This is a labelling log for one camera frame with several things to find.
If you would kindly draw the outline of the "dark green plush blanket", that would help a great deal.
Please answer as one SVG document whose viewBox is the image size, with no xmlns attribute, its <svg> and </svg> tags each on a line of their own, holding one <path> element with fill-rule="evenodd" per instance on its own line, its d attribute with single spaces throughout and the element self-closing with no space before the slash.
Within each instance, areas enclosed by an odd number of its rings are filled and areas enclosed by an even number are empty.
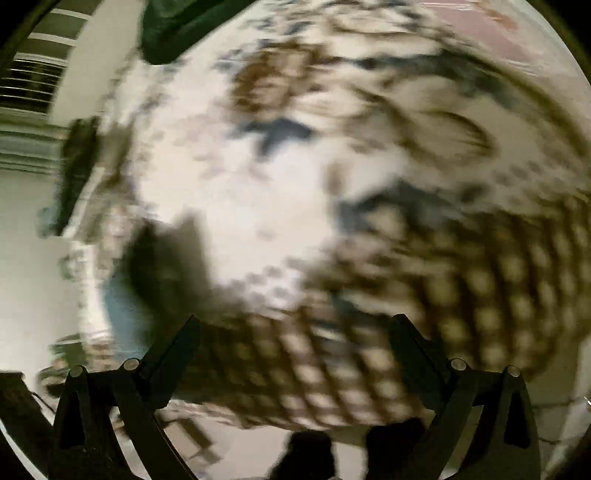
<svg viewBox="0 0 591 480">
<path fill-rule="evenodd" d="M 142 14 L 139 50 L 151 65 L 167 65 L 252 5 L 252 0 L 149 0 Z"/>
</svg>

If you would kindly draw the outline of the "floral bed blanket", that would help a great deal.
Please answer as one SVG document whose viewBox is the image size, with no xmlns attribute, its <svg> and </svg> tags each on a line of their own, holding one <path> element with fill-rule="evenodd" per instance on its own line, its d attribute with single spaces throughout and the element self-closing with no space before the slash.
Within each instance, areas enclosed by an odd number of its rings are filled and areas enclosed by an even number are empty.
<svg viewBox="0 0 591 480">
<path fill-rule="evenodd" d="M 535 377 L 590 331 L 590 93 L 481 10 L 256 1 L 167 65 L 133 51 L 64 236 L 88 343 L 127 274 L 151 341 L 201 345 L 174 406 L 327 429 L 421 409 L 382 324 Z"/>
</svg>

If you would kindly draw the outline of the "blue denim jeans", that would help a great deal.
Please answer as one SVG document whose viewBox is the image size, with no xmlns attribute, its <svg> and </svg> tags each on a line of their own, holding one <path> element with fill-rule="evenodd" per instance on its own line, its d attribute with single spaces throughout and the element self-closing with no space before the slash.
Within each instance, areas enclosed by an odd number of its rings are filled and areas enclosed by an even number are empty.
<svg viewBox="0 0 591 480">
<path fill-rule="evenodd" d="M 152 311 L 137 296 L 126 273 L 115 273 L 101 287 L 118 358 L 139 358 L 151 341 Z"/>
</svg>

